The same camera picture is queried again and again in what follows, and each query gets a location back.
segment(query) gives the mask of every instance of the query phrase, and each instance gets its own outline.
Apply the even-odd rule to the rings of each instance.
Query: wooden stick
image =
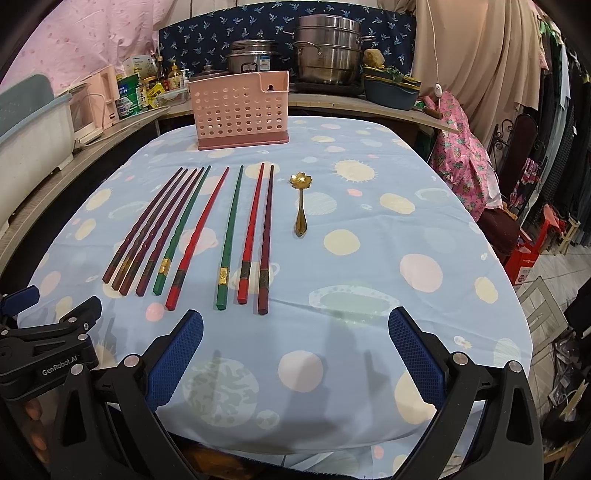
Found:
[[[197,173],[197,169],[195,168],[191,172],[191,175],[189,175],[187,177],[187,180],[185,180],[184,183],[180,186],[180,188],[178,189],[177,194],[174,196],[174,198],[169,201],[166,208],[163,210],[163,212],[158,217],[158,220],[156,220],[156,223],[154,224],[154,226],[150,230],[148,236],[146,237],[146,240],[142,244],[142,247],[139,249],[139,251],[135,255],[135,258],[131,262],[131,266],[129,267],[129,270],[128,270],[127,274],[125,275],[125,278],[123,279],[123,283],[121,284],[121,287],[119,288],[119,293],[121,293],[122,295],[125,296],[129,293],[131,283],[133,282],[133,280],[135,278],[135,274],[139,270],[139,266],[144,261],[146,253],[148,252],[148,248],[150,248],[152,241],[154,240],[154,238],[156,238],[156,234],[158,233],[158,230],[160,230],[160,227],[162,226],[162,224],[166,220],[166,217],[170,213],[170,210],[173,209],[173,206],[176,203],[176,201],[178,200],[179,195],[181,195],[181,193],[185,191],[185,188],[187,188],[187,185],[189,185],[191,183],[191,188],[187,190],[187,192],[183,196],[183,200],[181,200],[181,202],[184,202],[184,199],[186,199],[187,195],[191,192],[191,190],[193,190],[193,187],[197,183],[197,178],[199,177],[199,176],[197,176],[193,180],[193,177],[195,176],[196,173]]]
[[[183,170],[183,173],[181,173],[180,176],[174,181],[173,186],[170,188],[169,191],[167,191],[164,194],[164,196],[160,200],[160,203],[158,205],[156,205],[156,208],[152,212],[152,215],[150,215],[150,218],[148,218],[148,221],[146,222],[144,227],[139,231],[138,236],[134,241],[134,244],[129,249],[129,252],[127,252],[125,259],[121,263],[121,266],[119,267],[119,271],[117,272],[117,275],[115,276],[115,279],[113,280],[113,283],[111,284],[111,286],[113,287],[113,290],[119,290],[119,287],[121,286],[121,283],[123,282],[123,279],[125,278],[125,274],[129,270],[129,266],[131,265],[131,261],[133,260],[134,255],[141,247],[145,236],[148,235],[148,230],[150,229],[150,227],[152,226],[152,224],[156,220],[156,217],[160,213],[160,210],[162,210],[162,208],[166,204],[166,201],[168,200],[168,198],[172,195],[174,189],[178,186],[181,179],[184,177],[185,173],[187,173],[187,170],[188,169],[185,168]]]
[[[271,165],[271,172],[269,173],[269,189],[267,190],[265,224],[262,231],[261,271],[259,273],[258,297],[258,312],[260,315],[266,315],[269,312],[269,257],[271,253],[271,203],[273,198],[273,166],[274,165]]]
[[[166,185],[164,185],[164,187],[162,187],[160,189],[160,191],[154,196],[154,198],[152,199],[150,204],[146,207],[146,209],[139,216],[138,221],[135,222],[133,227],[131,227],[131,231],[127,234],[127,236],[125,237],[125,240],[123,240],[123,243],[117,249],[117,253],[113,256],[111,263],[109,263],[109,266],[107,267],[105,275],[103,275],[103,282],[104,283],[109,283],[111,281],[111,277],[113,276],[113,273],[115,273],[115,269],[117,268],[117,265],[119,265],[119,262],[123,258],[123,255],[125,254],[125,251],[127,250],[127,247],[129,246],[131,241],[134,239],[134,235],[139,230],[139,227],[142,225],[142,223],[144,223],[144,220],[146,220],[147,216],[150,214],[150,211],[154,208],[154,206],[156,205],[158,200],[160,200],[160,197],[164,194],[166,189],[170,186],[170,184],[174,181],[174,179],[182,171],[183,171],[183,169],[180,168],[176,171],[176,173],[172,177],[170,177],[170,180],[168,182],[166,182]]]
[[[218,310],[226,310],[228,305],[228,269],[230,268],[230,258],[232,257],[232,238],[234,237],[234,225],[236,223],[236,210],[238,209],[238,197],[240,196],[240,183],[244,165],[240,166],[238,179],[236,181],[236,190],[230,207],[230,218],[228,219],[228,228],[226,230],[226,239],[223,243],[222,263],[220,264],[220,274],[217,282],[216,307]]]
[[[244,305],[248,300],[248,280],[251,276],[252,244],[255,239],[256,211],[258,210],[258,200],[261,195],[262,174],[265,170],[265,164],[261,163],[259,177],[256,181],[255,196],[252,199],[251,218],[248,222],[246,231],[246,241],[244,242],[244,252],[242,253],[242,268],[240,269],[240,280],[238,282],[238,303]]]
[[[205,168],[201,167],[201,170],[199,170],[199,173],[197,173],[197,176],[193,179],[193,182],[191,183],[191,185],[189,185],[189,188],[187,189],[187,191],[183,195],[183,198],[178,203],[177,207],[174,209],[173,214],[168,219],[168,223],[164,227],[164,230],[162,230],[162,234],[160,235],[160,238],[158,238],[158,241],[156,242],[156,246],[154,247],[154,250],[152,250],[152,253],[150,254],[148,262],[146,263],[146,266],[144,268],[144,272],[142,273],[142,276],[139,278],[138,287],[135,289],[135,292],[140,297],[143,297],[144,293],[146,293],[146,288],[148,288],[148,282],[150,281],[150,277],[152,276],[152,273],[154,272],[154,267],[156,266],[158,256],[160,255],[160,252],[164,248],[164,243],[166,242],[166,239],[170,235],[170,232],[172,231],[172,229],[174,227],[174,223],[177,221],[177,218],[178,218],[179,214],[181,213],[181,209],[183,208],[183,205],[185,204],[185,202],[187,202],[187,199],[189,198],[189,195],[193,191],[195,184],[197,183],[199,177],[203,173],[203,170],[205,170]]]
[[[187,248],[185,249],[185,254],[183,259],[181,260],[180,265],[178,266],[178,270],[176,275],[174,276],[173,285],[170,287],[170,292],[168,292],[168,298],[166,299],[165,307],[168,310],[174,310],[177,306],[178,297],[181,293],[181,288],[183,286],[185,275],[187,274],[187,270],[189,269],[189,264],[191,263],[191,257],[193,256],[193,252],[195,251],[195,247],[197,246],[197,242],[199,241],[199,236],[203,231],[203,227],[205,226],[205,222],[207,221],[207,217],[209,216],[209,212],[212,210],[213,202],[216,201],[217,194],[219,193],[220,189],[222,188],[223,181],[228,176],[228,172],[230,167],[226,167],[222,178],[217,183],[215,190],[213,191],[211,197],[209,197],[209,201],[207,205],[203,209],[203,213],[201,214],[201,218],[197,222],[197,226],[195,227],[195,231],[191,235],[191,241],[189,242]]]
[[[156,276],[156,281],[154,282],[154,288],[152,291],[156,295],[160,295],[162,293],[162,290],[164,289],[164,283],[166,282],[166,275],[168,275],[168,269],[170,268],[170,264],[173,261],[174,252],[177,249],[178,241],[180,240],[181,235],[183,234],[184,226],[187,223],[187,219],[189,218],[189,214],[191,214],[191,210],[193,208],[193,205],[195,204],[195,200],[197,200],[197,195],[199,195],[199,192],[201,191],[201,187],[203,187],[203,183],[205,182],[205,179],[207,178],[207,174],[209,173],[209,170],[211,170],[211,168],[212,168],[211,166],[208,166],[207,170],[205,171],[205,173],[201,177],[201,180],[199,181],[197,188],[193,192],[193,195],[189,199],[189,203],[187,204],[183,214],[181,215],[181,219],[178,221],[178,225],[177,225],[176,230],[174,231],[174,235],[170,239],[170,243],[168,244],[168,248],[166,249],[166,252],[164,254],[164,258],[162,259],[162,263],[160,264],[160,269],[158,270],[158,275]]]

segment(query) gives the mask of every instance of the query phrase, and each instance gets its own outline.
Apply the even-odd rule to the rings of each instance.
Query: chair seat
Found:
[[[518,222],[501,209],[485,209],[477,223],[499,256],[513,253],[519,239]]]

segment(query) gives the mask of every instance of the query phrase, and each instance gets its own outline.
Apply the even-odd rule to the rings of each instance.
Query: tablecloth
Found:
[[[420,398],[388,336],[390,311],[404,306],[449,351],[464,351],[476,363],[498,367],[516,359],[526,372],[532,351],[527,322],[470,214],[392,131],[360,120],[292,117],[289,134],[290,142],[283,145],[198,151],[195,127],[189,126],[142,147],[53,242],[31,280],[41,300],[21,315],[20,326],[56,321],[97,295],[103,315],[89,333],[101,364],[110,366],[127,354],[143,353],[187,309],[195,309],[203,316],[203,341],[171,401],[157,411],[169,431],[253,453],[305,456],[348,449],[332,456],[345,455],[345,473],[359,478],[391,474],[420,438],[434,407]],[[267,168],[275,165],[266,316],[256,313],[255,293],[267,168],[247,305],[237,304],[235,290],[262,161]],[[207,165],[212,169],[181,237],[164,295],[153,295],[150,284],[144,297],[136,296],[137,280],[126,297],[104,285],[101,276],[113,253],[167,179],[179,167]],[[220,312],[215,292],[240,165],[245,175],[230,302]],[[163,304],[174,272],[226,166],[230,172],[177,309],[169,312]],[[299,171],[313,178],[304,193],[308,231],[302,238],[293,232],[298,192],[288,181]],[[331,462],[328,458],[315,468],[334,470],[326,461]]]

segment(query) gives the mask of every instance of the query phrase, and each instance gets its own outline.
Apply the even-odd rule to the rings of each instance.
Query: spoon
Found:
[[[300,172],[292,175],[290,178],[291,186],[300,191],[300,208],[295,219],[295,234],[300,237],[308,230],[306,223],[306,215],[304,214],[304,190],[310,188],[312,177],[306,176],[305,173]]]

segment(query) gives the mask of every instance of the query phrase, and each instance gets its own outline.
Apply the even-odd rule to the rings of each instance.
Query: red chopstick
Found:
[[[144,223],[144,220],[146,220],[146,218],[150,214],[150,211],[158,203],[158,201],[160,200],[160,197],[162,195],[164,195],[164,192],[166,192],[168,187],[170,187],[170,184],[174,181],[174,179],[182,171],[183,171],[183,168],[181,167],[180,169],[177,170],[177,172],[172,177],[170,177],[170,180],[168,182],[166,182],[166,185],[164,185],[164,187],[162,187],[160,189],[160,191],[158,191],[158,193],[154,196],[154,198],[152,199],[150,204],[146,207],[146,209],[139,216],[138,221],[135,222],[133,227],[131,227],[131,231],[127,234],[127,236],[125,237],[125,240],[123,240],[123,243],[117,249],[117,253],[113,256],[111,263],[109,264],[109,266],[107,267],[107,270],[105,271],[105,275],[103,275],[103,282],[104,283],[109,283],[111,281],[111,278],[113,277],[113,273],[115,273],[115,269],[117,268],[117,265],[119,265],[119,262],[123,258],[123,255],[125,254],[125,251],[127,250],[127,247],[129,246],[131,241],[134,239],[135,234],[138,232],[139,227],[142,225],[142,223]]]
[[[183,172],[181,173],[180,177],[174,181],[173,186],[170,187],[170,190],[164,194],[164,196],[160,200],[160,203],[158,205],[156,205],[156,208],[152,212],[152,215],[150,215],[150,218],[148,218],[148,220],[146,221],[146,224],[139,231],[138,236],[134,241],[134,244],[129,249],[129,252],[127,252],[125,259],[121,262],[121,265],[119,266],[119,270],[117,271],[117,275],[115,276],[115,279],[113,280],[113,283],[111,284],[111,287],[113,287],[113,290],[119,290],[121,284],[123,283],[123,279],[125,278],[125,274],[129,270],[129,267],[131,266],[131,261],[134,259],[135,254],[137,253],[139,248],[142,246],[142,242],[144,241],[144,238],[146,237],[146,235],[148,235],[148,231],[149,231],[150,227],[152,226],[152,224],[156,220],[156,217],[160,213],[160,210],[162,210],[162,208],[164,207],[164,204],[167,202],[168,198],[172,195],[172,193],[174,192],[174,189],[178,186],[178,184],[180,183],[180,181],[182,180],[184,175],[187,173],[187,171],[188,171],[188,169],[185,168],[183,170]],[[180,192],[177,191],[174,194],[173,198],[177,198],[177,197],[179,197],[179,195],[180,195]]]
[[[189,269],[189,264],[191,263],[191,257],[193,256],[193,252],[195,251],[195,247],[197,246],[197,242],[199,241],[199,236],[205,226],[205,222],[207,221],[207,217],[209,216],[209,212],[211,212],[213,202],[216,201],[217,194],[219,193],[220,189],[222,188],[223,181],[226,179],[228,172],[230,171],[230,167],[226,167],[224,170],[222,178],[217,183],[215,190],[212,193],[212,196],[209,197],[209,201],[207,205],[203,209],[203,213],[201,214],[201,218],[197,222],[197,226],[195,227],[195,231],[191,235],[191,240],[185,249],[185,253],[181,263],[178,266],[178,270],[176,275],[174,276],[173,285],[170,287],[170,292],[168,292],[168,298],[166,299],[165,307],[168,310],[174,310],[177,307],[178,297],[181,293],[181,288],[183,286],[185,275],[187,274],[187,270]]]
[[[193,181],[191,186],[195,185],[197,178],[199,178],[199,176],[197,176],[193,180],[193,177],[195,176],[196,173],[197,173],[197,169],[195,168],[191,172],[191,175],[189,175],[187,177],[187,180],[185,180],[184,183],[181,185],[181,187],[178,189],[178,192],[174,196],[174,198],[169,201],[166,208],[163,210],[163,212],[158,217],[158,220],[156,220],[156,223],[154,224],[154,226],[150,230],[148,236],[146,237],[146,240],[142,244],[142,247],[139,249],[139,251],[135,255],[135,258],[131,262],[131,266],[129,267],[129,270],[125,274],[125,278],[123,279],[123,283],[121,284],[121,287],[119,288],[119,293],[121,293],[122,295],[127,295],[129,293],[129,288],[131,287],[131,283],[133,282],[133,280],[135,278],[135,274],[139,270],[139,266],[144,261],[146,253],[148,252],[148,248],[150,248],[152,241],[154,240],[154,238],[156,238],[156,234],[158,233],[158,230],[160,230],[160,227],[162,226],[162,224],[166,220],[166,217],[170,213],[170,210],[173,209],[173,206],[174,206],[175,202],[178,200],[179,195],[181,195],[181,193],[184,192],[184,189],[187,187],[187,185],[189,185],[191,183],[191,181]],[[191,191],[191,189],[189,189],[184,194],[185,198],[186,198],[187,194],[190,193],[190,191]]]
[[[166,243],[166,239],[170,235],[170,232],[173,230],[174,223],[177,221],[177,218],[180,215],[181,210],[183,209],[185,203],[187,202],[189,195],[191,195],[191,192],[195,188],[195,184],[197,183],[198,179],[201,178],[201,175],[203,174],[204,170],[205,170],[205,168],[201,167],[201,170],[199,170],[199,173],[193,179],[192,184],[189,185],[189,189],[185,192],[183,198],[178,203],[177,207],[174,209],[173,214],[168,219],[168,223],[164,227],[164,230],[162,230],[162,234],[160,235],[160,238],[158,238],[158,241],[156,242],[156,246],[154,247],[154,250],[152,250],[152,253],[150,254],[148,262],[146,263],[146,266],[144,268],[144,272],[142,273],[142,276],[139,278],[138,287],[135,289],[135,292],[137,293],[138,296],[143,297],[144,293],[146,293],[146,288],[148,288],[148,282],[150,281],[150,277],[152,276],[152,273],[154,272],[154,268],[156,266],[156,262],[158,261],[158,257],[162,253],[162,249],[164,248],[164,244]]]
[[[258,200],[261,195],[262,174],[265,170],[265,164],[261,163],[259,177],[256,181],[255,196],[252,199],[251,218],[248,222],[246,231],[246,241],[244,242],[244,252],[242,253],[242,268],[240,269],[240,281],[238,282],[238,303],[244,305],[248,300],[248,280],[251,276],[252,244],[255,239],[256,211],[258,210]]]
[[[271,203],[273,198],[273,166],[269,173],[269,189],[267,190],[267,206],[265,207],[265,224],[262,231],[261,271],[259,273],[258,312],[266,315],[269,312],[269,256],[271,253]]]

